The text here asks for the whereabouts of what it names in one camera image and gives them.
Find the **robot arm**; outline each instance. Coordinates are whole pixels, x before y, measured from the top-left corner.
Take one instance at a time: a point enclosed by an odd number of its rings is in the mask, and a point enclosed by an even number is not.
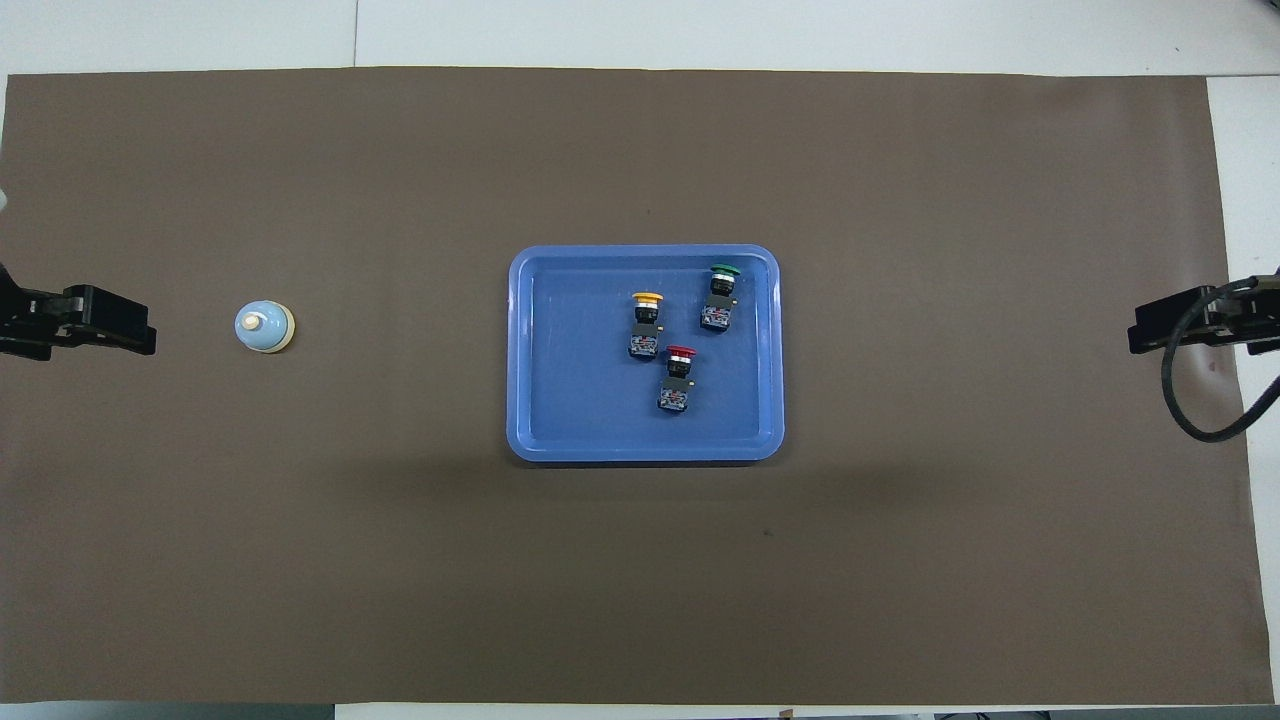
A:
[[[1181,345],[1248,343],[1249,355],[1280,350],[1280,270],[1275,275],[1252,275],[1220,287],[1201,286],[1148,302],[1134,310],[1137,324],[1129,328],[1129,352],[1165,348],[1160,384],[1165,405],[1187,434],[1203,442],[1221,442],[1244,432],[1280,398],[1280,378],[1234,423],[1221,430],[1196,427],[1174,395],[1174,355]]]

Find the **blue tray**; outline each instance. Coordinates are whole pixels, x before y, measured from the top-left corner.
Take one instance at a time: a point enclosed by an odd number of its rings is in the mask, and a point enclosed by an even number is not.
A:
[[[742,270],[732,325],[699,325],[710,265]],[[778,261],[758,245],[564,245],[511,263],[507,441],[535,462],[762,460],[782,445]],[[663,300],[659,348],[698,350],[689,410],[658,407],[666,354],[627,354],[635,300]]]

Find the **black cable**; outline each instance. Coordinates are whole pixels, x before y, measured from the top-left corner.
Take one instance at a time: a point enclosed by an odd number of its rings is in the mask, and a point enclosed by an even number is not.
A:
[[[1174,355],[1178,352],[1178,343],[1183,341],[1183,336],[1187,334],[1187,328],[1190,327],[1196,318],[1210,306],[1211,302],[1226,299],[1229,295],[1252,290],[1257,286],[1256,278],[1244,278],[1243,281],[1235,281],[1226,283],[1221,287],[1213,290],[1208,295],[1202,296],[1199,300],[1192,304],[1190,307],[1183,313],[1183,316],[1178,319],[1178,324],[1174,325],[1172,334],[1169,336],[1169,343],[1165,345],[1165,357],[1160,363],[1160,388],[1165,393],[1165,405],[1169,406],[1169,414],[1174,416],[1174,421],[1178,423],[1187,434],[1202,442],[1222,442],[1224,439],[1231,439],[1233,437],[1243,433],[1245,428],[1252,425],[1263,413],[1267,411],[1271,405],[1275,404],[1276,398],[1280,398],[1280,377],[1267,386],[1267,389],[1262,391],[1262,395],[1253,402],[1253,405],[1244,411],[1243,415],[1235,419],[1234,423],[1222,428],[1221,430],[1206,432],[1196,427],[1183,409],[1178,405],[1178,397],[1174,396]]]

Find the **tray rim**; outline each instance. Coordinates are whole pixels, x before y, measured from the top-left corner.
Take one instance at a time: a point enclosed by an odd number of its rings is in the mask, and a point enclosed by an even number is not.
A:
[[[641,448],[607,451],[598,448],[544,450],[524,442],[518,432],[520,400],[524,392],[521,365],[530,363],[532,356],[531,338],[525,323],[520,322],[521,278],[530,261],[541,258],[576,258],[584,255],[618,258],[653,258],[667,255],[748,255],[764,261],[768,269],[765,288],[769,309],[769,372],[767,397],[771,406],[772,429],[765,439],[755,446],[721,448],[714,454],[690,452],[689,448]],[[755,462],[772,456],[782,446],[786,436],[786,405],[783,397],[782,372],[782,273],[777,258],[768,249],[755,243],[664,243],[664,245],[532,245],[516,254],[507,270],[507,445],[512,452],[530,462],[564,464],[627,464],[627,462]]]

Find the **white table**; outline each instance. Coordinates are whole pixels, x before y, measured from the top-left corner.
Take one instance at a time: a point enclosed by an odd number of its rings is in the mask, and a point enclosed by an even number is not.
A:
[[[1280,265],[1280,12],[1261,0],[0,3],[0,85],[10,73],[351,65],[1211,76],[1230,275]],[[10,202],[22,201],[10,195]],[[1274,355],[1248,357],[1240,348],[1245,404],[1280,373],[1280,354]],[[1248,446],[1263,605],[1271,637],[1280,638],[1280,410],[1249,430]],[[1272,641],[1271,666],[1280,678],[1280,642]],[[338,716],[657,719],[780,710],[372,705],[339,706]],[[943,710],[957,708],[796,714]]]

